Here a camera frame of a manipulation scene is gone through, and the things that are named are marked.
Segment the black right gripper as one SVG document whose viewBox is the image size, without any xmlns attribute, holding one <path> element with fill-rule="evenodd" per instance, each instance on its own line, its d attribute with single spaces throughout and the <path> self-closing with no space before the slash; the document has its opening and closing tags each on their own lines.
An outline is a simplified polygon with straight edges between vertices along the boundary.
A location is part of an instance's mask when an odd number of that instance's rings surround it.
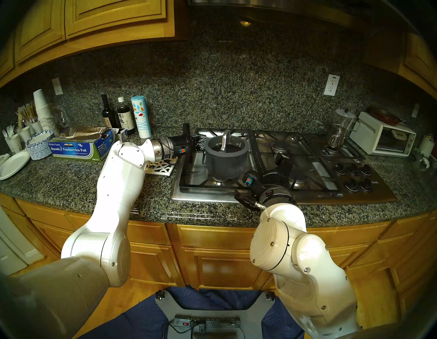
<svg viewBox="0 0 437 339">
<path fill-rule="evenodd" d="M 277 167 L 262 174 L 262 183 L 291 188 L 290 175 L 294 166 L 293 162 L 282 153 L 276 153 L 274 163 Z"/>
</svg>

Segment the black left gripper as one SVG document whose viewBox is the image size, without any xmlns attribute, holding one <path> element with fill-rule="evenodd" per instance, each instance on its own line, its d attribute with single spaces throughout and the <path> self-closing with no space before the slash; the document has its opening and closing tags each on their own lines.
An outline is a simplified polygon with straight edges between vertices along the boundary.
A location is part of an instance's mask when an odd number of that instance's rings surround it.
<svg viewBox="0 0 437 339">
<path fill-rule="evenodd" d="M 205 149 L 205 142 L 194 142 L 195 140 L 206 140 L 205 135 L 191 136 L 189 123 L 184 123 L 182 130 L 182 135 L 169 137 L 169 140 L 172 144 L 170 147 L 171 158 L 176 158 L 182 155 L 192 157 L 192 154 L 195 153 L 195 150 Z"/>
</svg>

